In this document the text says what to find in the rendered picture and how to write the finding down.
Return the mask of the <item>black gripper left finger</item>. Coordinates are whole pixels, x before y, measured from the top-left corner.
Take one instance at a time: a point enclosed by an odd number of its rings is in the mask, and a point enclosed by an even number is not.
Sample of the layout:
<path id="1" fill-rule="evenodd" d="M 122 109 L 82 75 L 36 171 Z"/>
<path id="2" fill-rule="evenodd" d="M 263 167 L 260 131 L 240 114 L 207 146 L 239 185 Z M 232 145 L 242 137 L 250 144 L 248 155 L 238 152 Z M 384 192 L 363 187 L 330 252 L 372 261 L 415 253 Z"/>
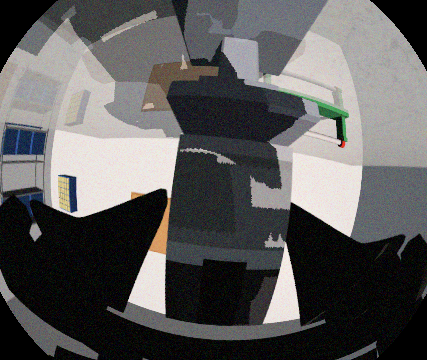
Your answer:
<path id="1" fill-rule="evenodd" d="M 41 233 L 72 253 L 108 307 L 124 313 L 138 271 L 160 228 L 168 191 L 154 189 L 89 216 L 72 216 L 30 200 Z"/>

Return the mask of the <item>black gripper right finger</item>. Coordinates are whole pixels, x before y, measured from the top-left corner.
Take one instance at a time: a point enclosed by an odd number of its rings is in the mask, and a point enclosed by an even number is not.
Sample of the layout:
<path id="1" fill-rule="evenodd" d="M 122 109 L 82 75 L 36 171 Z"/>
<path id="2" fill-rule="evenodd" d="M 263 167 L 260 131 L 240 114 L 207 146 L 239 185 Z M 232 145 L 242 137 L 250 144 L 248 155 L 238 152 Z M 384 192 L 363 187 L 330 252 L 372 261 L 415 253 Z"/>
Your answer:
<path id="1" fill-rule="evenodd" d="M 324 320 L 374 264 L 401 249 L 405 235 L 372 243 L 358 241 L 290 201 L 286 236 L 301 327 Z"/>

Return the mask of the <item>white rod with red cap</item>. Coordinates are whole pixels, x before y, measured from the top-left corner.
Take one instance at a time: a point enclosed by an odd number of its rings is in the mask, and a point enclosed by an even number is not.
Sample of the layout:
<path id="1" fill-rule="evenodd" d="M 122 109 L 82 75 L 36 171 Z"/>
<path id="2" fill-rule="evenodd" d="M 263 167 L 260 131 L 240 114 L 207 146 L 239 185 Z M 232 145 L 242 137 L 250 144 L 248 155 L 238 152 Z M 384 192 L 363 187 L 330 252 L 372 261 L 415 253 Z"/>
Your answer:
<path id="1" fill-rule="evenodd" d="M 334 139 L 334 137 L 332 136 L 326 136 L 326 135 L 322 135 L 322 133 L 317 133 L 317 132 L 313 132 L 313 131 L 306 131 L 306 133 L 304 133 L 304 136 L 310 136 L 310 137 L 314 137 L 314 139 L 321 139 L 324 141 L 330 141 L 330 143 L 333 144 L 337 144 L 338 147 L 344 148 L 345 147 L 345 141 L 341 139 Z"/>

